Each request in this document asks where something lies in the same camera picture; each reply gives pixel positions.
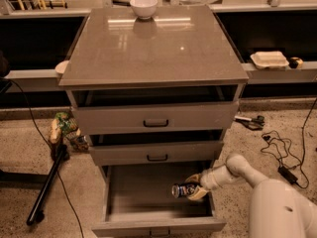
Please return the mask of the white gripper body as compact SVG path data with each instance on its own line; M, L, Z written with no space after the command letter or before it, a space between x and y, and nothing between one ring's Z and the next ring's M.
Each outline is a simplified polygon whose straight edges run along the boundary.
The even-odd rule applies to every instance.
M215 190L240 180L241 178L234 176L225 165L204 170L200 174L200 184L206 190Z

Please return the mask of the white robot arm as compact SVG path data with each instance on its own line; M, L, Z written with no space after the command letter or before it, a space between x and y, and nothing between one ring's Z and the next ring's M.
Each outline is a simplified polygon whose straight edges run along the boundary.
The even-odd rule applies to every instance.
M245 180L253 189L249 206L249 238L317 238L317 205L284 181L265 176L247 159L231 154L219 167L187 178L198 200L211 190Z

